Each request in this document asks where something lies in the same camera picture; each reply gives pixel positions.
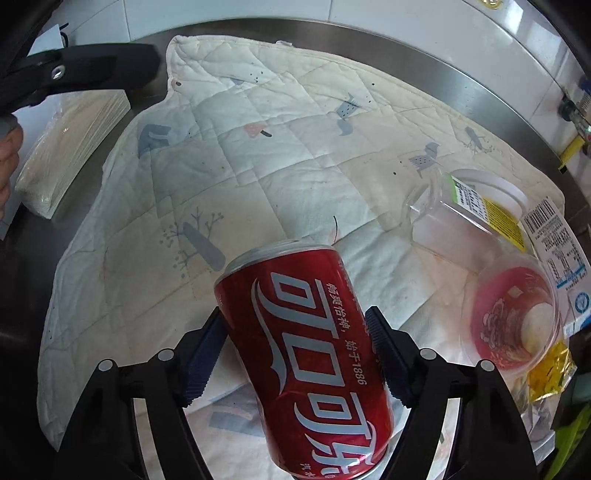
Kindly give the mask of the person's hand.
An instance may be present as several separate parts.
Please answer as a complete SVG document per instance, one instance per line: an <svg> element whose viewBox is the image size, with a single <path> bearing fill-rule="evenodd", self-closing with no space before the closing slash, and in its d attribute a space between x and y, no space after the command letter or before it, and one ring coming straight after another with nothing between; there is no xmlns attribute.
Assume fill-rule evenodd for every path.
<svg viewBox="0 0 591 480"><path fill-rule="evenodd" d="M12 129L0 144L0 212L5 214L5 205L10 198L10 178L19 164L19 150L23 143L23 129L19 124Z"/></svg>

